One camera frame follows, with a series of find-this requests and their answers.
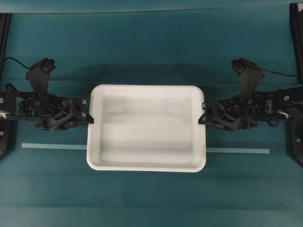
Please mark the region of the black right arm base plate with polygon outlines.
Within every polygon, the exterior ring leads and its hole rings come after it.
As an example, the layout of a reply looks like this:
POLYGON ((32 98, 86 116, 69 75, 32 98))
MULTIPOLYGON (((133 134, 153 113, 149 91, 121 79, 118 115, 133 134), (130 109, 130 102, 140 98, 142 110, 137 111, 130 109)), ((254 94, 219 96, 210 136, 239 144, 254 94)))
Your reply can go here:
MULTIPOLYGON (((290 4, 290 28, 294 44, 294 52, 299 82, 303 82, 303 2, 290 4)), ((291 101, 295 104, 293 118, 290 121, 292 155, 303 163, 303 87, 291 91, 291 101)))

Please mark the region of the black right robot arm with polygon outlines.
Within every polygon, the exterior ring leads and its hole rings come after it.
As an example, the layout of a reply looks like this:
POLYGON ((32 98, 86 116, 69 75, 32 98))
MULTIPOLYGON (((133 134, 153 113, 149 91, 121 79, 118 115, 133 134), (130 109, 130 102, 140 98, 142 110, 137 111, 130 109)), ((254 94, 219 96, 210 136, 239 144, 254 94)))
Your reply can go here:
POLYGON ((272 92, 254 91, 229 99, 202 103, 204 113, 200 125, 224 131, 250 130, 258 122, 278 127, 290 117, 303 115, 303 88, 295 87, 272 92))

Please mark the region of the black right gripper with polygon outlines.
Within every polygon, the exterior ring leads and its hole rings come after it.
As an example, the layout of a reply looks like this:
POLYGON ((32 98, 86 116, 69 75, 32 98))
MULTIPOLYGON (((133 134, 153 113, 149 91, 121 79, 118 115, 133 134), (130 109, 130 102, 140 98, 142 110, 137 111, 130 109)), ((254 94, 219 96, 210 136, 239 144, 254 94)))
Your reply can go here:
POLYGON ((258 122, 272 121, 270 104, 258 93, 204 102, 202 110, 204 113, 198 119, 199 125, 225 131, 248 130, 257 127, 258 122))

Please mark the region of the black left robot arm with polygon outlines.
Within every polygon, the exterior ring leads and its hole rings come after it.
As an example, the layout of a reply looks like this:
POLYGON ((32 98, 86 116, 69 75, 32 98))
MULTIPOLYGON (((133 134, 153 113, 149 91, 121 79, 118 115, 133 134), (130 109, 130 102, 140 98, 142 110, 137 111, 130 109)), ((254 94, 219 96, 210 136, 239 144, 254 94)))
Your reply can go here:
POLYGON ((21 92, 12 84, 0 93, 0 119, 33 122, 44 131, 64 131, 94 123, 87 99, 21 92))

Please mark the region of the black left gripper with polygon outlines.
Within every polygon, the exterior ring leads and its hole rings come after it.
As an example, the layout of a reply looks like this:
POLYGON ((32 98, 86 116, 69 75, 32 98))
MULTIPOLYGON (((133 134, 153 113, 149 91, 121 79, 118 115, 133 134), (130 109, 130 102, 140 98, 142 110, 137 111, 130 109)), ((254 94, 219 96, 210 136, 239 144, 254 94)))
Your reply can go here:
POLYGON ((83 98, 32 94, 19 102, 18 115, 20 120, 32 121, 37 129, 67 130, 94 123, 86 107, 83 98))

